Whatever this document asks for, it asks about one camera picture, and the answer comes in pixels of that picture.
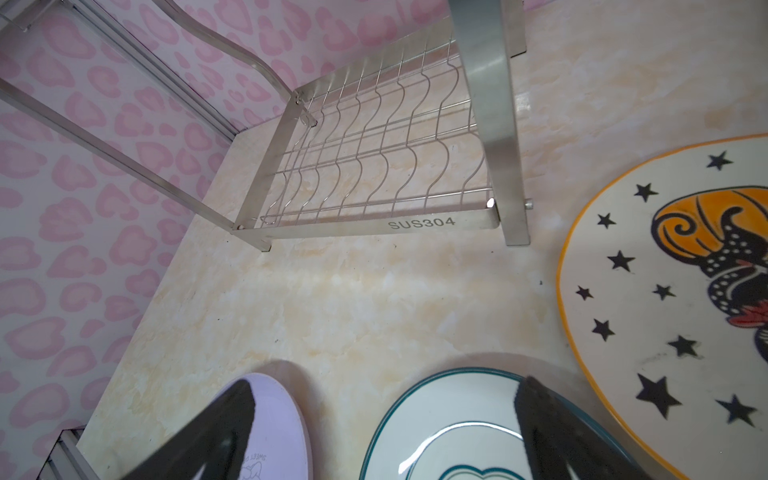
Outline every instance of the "wall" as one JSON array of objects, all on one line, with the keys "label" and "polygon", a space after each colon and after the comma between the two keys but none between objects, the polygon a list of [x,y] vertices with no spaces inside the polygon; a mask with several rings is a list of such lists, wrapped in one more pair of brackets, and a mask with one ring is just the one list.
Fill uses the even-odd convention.
[{"label": "wall", "polygon": [[[525,9],[549,0],[526,0]],[[283,111],[258,73],[186,33],[151,0],[100,0],[147,48],[243,130]],[[196,20],[249,48],[291,88],[448,14],[446,0],[177,0]]]},{"label": "wall", "polygon": [[[0,77],[205,195],[228,143],[73,13],[0,51]],[[192,216],[0,102],[0,479],[88,421]]]}]

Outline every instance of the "black star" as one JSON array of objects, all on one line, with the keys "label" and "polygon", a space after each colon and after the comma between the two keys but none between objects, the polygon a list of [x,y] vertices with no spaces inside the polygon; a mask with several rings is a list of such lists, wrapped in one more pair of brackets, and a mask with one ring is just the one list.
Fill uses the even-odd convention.
[{"label": "black star", "polygon": [[672,289],[672,286],[661,286],[658,283],[656,284],[656,290],[653,291],[653,293],[658,293],[659,298],[664,300],[668,296],[677,296],[674,293],[672,293],[670,290]]},{"label": "black star", "polygon": [[610,320],[605,320],[604,322],[601,322],[598,319],[594,320],[594,329],[592,330],[592,333],[599,333],[603,336],[603,341],[607,342],[608,337],[611,335],[616,335],[615,333],[611,332],[611,329],[608,328],[608,322]]},{"label": "black star", "polygon": [[657,382],[651,382],[640,373],[637,376],[640,377],[640,382],[643,384],[643,391],[638,393],[635,398],[653,403],[665,419],[671,406],[683,405],[667,391],[666,376],[661,377]]},{"label": "black star", "polygon": [[578,291],[576,292],[576,294],[577,295],[581,295],[581,298],[583,298],[584,300],[586,300],[587,297],[594,298],[592,296],[592,294],[589,293],[589,289],[588,288],[581,288],[581,285],[578,286]]},{"label": "black star", "polygon": [[634,257],[625,257],[624,254],[619,250],[619,253],[616,254],[615,257],[608,257],[611,262],[614,263],[614,268],[612,270],[616,270],[618,267],[621,267],[625,269],[627,272],[629,270],[629,262],[634,260]]},{"label": "black star", "polygon": [[755,412],[757,409],[742,405],[741,402],[739,402],[739,397],[734,395],[730,402],[717,400],[717,403],[720,403],[726,410],[728,410],[728,423],[733,423],[736,419],[739,419],[751,426],[755,426],[752,424],[752,420],[750,420],[750,413]]},{"label": "black star", "polygon": [[615,225],[616,222],[611,220],[611,214],[605,214],[605,217],[598,214],[598,217],[600,217],[600,221],[598,222],[598,225],[605,225],[605,230],[608,230],[608,227],[610,225]]},{"label": "black star", "polygon": [[643,202],[647,203],[648,197],[651,195],[658,195],[658,193],[650,189],[650,184],[646,185],[645,187],[637,185],[637,193],[634,195],[635,197],[643,197]]},{"label": "black star", "polygon": [[732,161],[727,160],[725,158],[725,151],[723,151],[722,154],[717,155],[716,157],[714,155],[709,155],[709,158],[710,158],[710,164],[707,165],[707,168],[715,167],[717,171],[723,170],[723,165],[728,165],[733,163]]},{"label": "black star", "polygon": [[677,340],[674,342],[667,342],[667,345],[671,345],[677,349],[678,357],[683,356],[684,353],[696,356],[696,352],[694,352],[694,345],[696,345],[696,340],[686,340],[682,336],[678,335]]}]

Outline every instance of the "halloween plate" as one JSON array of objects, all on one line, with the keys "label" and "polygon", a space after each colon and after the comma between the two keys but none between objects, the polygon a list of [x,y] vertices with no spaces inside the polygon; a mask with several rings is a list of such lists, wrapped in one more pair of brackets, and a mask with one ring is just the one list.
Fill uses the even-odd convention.
[{"label": "halloween plate", "polygon": [[312,480],[310,439],[293,398],[280,382],[263,373],[235,379],[221,392],[241,379],[250,383],[256,411],[239,479]]},{"label": "halloween plate", "polygon": [[[521,380],[513,373],[486,368],[453,369],[423,379],[395,402],[379,424],[360,480],[530,480],[515,413]],[[598,424],[563,402],[629,458]]]},{"label": "halloween plate", "polygon": [[558,271],[601,400],[680,478],[768,471],[768,136],[684,148],[600,192]]}]

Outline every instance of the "countertop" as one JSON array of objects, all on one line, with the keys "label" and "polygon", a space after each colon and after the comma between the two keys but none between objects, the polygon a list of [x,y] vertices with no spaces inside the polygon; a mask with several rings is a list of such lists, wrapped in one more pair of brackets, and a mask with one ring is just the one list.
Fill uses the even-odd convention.
[{"label": "countertop", "polygon": [[[555,271],[581,208],[628,168],[768,131],[762,0],[557,0],[512,61],[532,244],[502,232],[276,240],[261,253],[196,217],[78,444],[120,478],[247,372],[299,404],[315,478],[357,478],[397,397],[456,366],[537,376],[613,432],[558,315]],[[206,203],[233,219],[276,121],[235,139]]]}]

